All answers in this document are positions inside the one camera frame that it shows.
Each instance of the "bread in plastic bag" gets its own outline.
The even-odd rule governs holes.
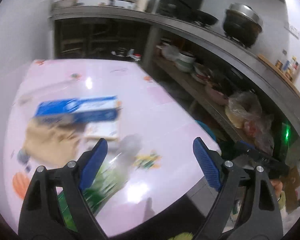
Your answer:
[[[261,117],[262,108],[258,97],[251,91],[237,92],[229,97],[231,114],[245,120],[255,120]]]

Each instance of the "beige cloth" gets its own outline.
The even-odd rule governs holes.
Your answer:
[[[73,128],[41,124],[32,119],[28,123],[23,149],[35,159],[63,167],[74,159],[78,143],[79,137]]]

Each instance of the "stainless steel shelf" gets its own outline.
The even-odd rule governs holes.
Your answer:
[[[213,102],[207,95],[204,85],[195,81],[189,74],[178,70],[172,62],[156,57],[154,59],[160,68],[162,68],[170,77],[172,77],[180,86],[182,86],[225,130],[225,132],[234,141],[243,140],[248,143],[253,141],[248,138],[243,130],[235,128],[225,114],[224,106]]]

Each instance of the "metal screw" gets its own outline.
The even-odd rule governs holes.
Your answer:
[[[263,172],[265,169],[262,166],[257,166],[257,171]]]
[[[233,162],[232,161],[225,161],[225,166],[227,166],[228,168],[231,168],[233,166]]]
[[[69,168],[73,168],[75,165],[76,165],[75,161],[69,161],[69,162],[67,163],[67,166],[68,166]]]
[[[37,172],[43,172],[43,170],[44,170],[44,166],[39,166],[39,167],[37,168]]]

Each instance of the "wooden shelf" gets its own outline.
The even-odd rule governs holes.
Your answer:
[[[182,86],[225,130],[234,141],[243,140],[248,143],[253,141],[246,136],[243,130],[235,128],[225,114],[224,106],[213,102],[207,95],[204,85],[195,81],[188,73],[178,70],[171,61],[161,57],[154,58],[154,62]]]
[[[258,58],[261,60],[263,64],[266,66],[269,66],[277,75],[282,78],[283,82],[286,82],[288,86],[291,87],[291,89],[300,97],[299,90],[295,87],[295,85],[283,74],[276,66],[274,66],[265,56],[262,54],[258,55]]]

